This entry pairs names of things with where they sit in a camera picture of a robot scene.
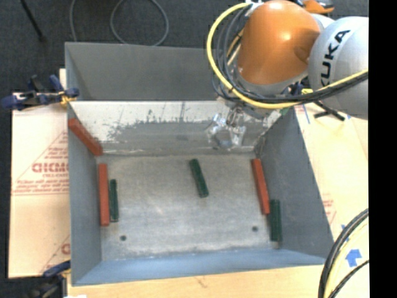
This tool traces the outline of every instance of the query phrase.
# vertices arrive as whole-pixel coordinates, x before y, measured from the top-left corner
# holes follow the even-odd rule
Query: bin floor
[[[209,196],[200,198],[189,160],[196,158]],[[250,159],[230,155],[105,155],[117,180],[119,221],[101,228],[102,259],[270,248]]]

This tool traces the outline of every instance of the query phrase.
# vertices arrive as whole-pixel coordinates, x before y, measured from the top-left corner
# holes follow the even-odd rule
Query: cardboard sheet
[[[70,257],[66,118],[59,104],[12,113],[10,278]]]

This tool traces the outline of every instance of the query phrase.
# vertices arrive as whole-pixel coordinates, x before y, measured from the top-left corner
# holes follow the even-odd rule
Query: black cable on floor
[[[121,36],[119,36],[119,34],[117,33],[117,31],[116,31],[116,29],[114,27],[114,16],[115,16],[115,13],[117,12],[117,10],[120,7],[120,5],[123,2],[125,2],[125,1],[126,0],[120,0],[116,4],[116,6],[114,7],[114,9],[112,11],[112,15],[110,16],[109,25],[110,25],[110,28],[111,28],[112,33],[115,36],[115,38],[119,42],[121,42],[123,44],[128,44],[128,42],[126,42],[124,39],[121,38]],[[167,36],[168,36],[168,33],[169,33],[169,20],[168,20],[168,16],[167,16],[166,12],[164,11],[164,9],[160,6],[160,4],[156,0],[149,0],[149,1],[151,1],[160,10],[161,15],[163,16],[163,19],[164,19],[164,23],[165,23],[165,29],[164,29],[163,36],[161,37],[161,39],[159,41],[157,41],[156,43],[152,44],[152,46],[157,46],[157,45],[162,44],[165,41],[165,39],[167,38]],[[72,32],[73,40],[75,42],[77,42],[76,30],[74,28],[74,21],[73,21],[73,11],[74,11],[74,5],[75,4],[76,4],[76,0],[72,0],[72,3],[70,5],[70,9],[69,9],[69,24],[70,24],[70,29],[71,29],[71,32]]]

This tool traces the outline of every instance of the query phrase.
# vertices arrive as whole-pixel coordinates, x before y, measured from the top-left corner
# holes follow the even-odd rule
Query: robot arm
[[[368,118],[366,17],[333,21],[286,0],[244,2],[214,22],[207,57],[216,76],[214,88],[228,101],[270,110],[323,101]],[[286,92],[303,80],[310,93]]]

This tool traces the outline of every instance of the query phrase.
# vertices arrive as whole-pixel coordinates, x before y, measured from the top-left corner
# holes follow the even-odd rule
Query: yellow cable
[[[352,235],[349,236],[349,241],[345,241],[345,243],[342,245],[341,249],[339,250],[339,253],[335,259],[334,266],[329,272],[329,277],[328,281],[325,286],[324,290],[324,296],[328,297],[332,291],[335,288],[335,283],[336,283],[336,277],[339,274],[339,270],[341,269],[341,264],[344,262],[344,259],[347,256],[347,253],[349,250],[352,249],[352,247],[357,243],[357,241],[361,238],[362,234],[364,232],[367,232],[368,229],[365,228],[368,225],[368,221],[365,223],[362,223],[362,225],[352,233]]]
[[[228,15],[230,15],[231,13],[233,13],[235,10],[238,9],[242,9],[246,6],[251,5],[251,3],[249,2],[242,2],[239,4],[236,4],[235,6],[227,9],[226,11],[224,11],[213,23],[213,25],[211,26],[211,29],[208,33],[208,38],[207,38],[207,57],[208,60],[210,62],[210,65],[212,67],[212,70],[214,71],[214,73],[216,74],[216,76],[219,78],[219,80],[237,97],[239,97],[242,101],[252,105],[252,106],[256,106],[258,108],[263,108],[263,109],[282,109],[282,108],[287,108],[287,107],[292,107],[294,105],[299,105],[301,104],[301,102],[284,102],[284,103],[280,103],[280,104],[266,104],[264,102],[258,102],[255,100],[252,100],[251,98],[246,97],[245,95],[241,94],[239,91],[237,91],[232,84],[230,84],[230,82],[222,75],[221,71],[218,69],[218,67],[216,66],[215,60],[212,56],[212,40],[213,40],[213,36],[215,34],[216,28],[220,25],[220,23],[223,21],[223,19],[225,19]],[[331,83],[323,88],[320,88],[318,91],[322,90],[322,89],[326,89],[326,88],[330,88],[333,86],[337,86],[339,84],[348,82],[358,76],[361,76],[363,74],[365,74],[366,72],[368,72],[368,70],[362,70],[359,73],[350,75],[346,78],[340,79],[339,81],[336,81],[334,83]]]

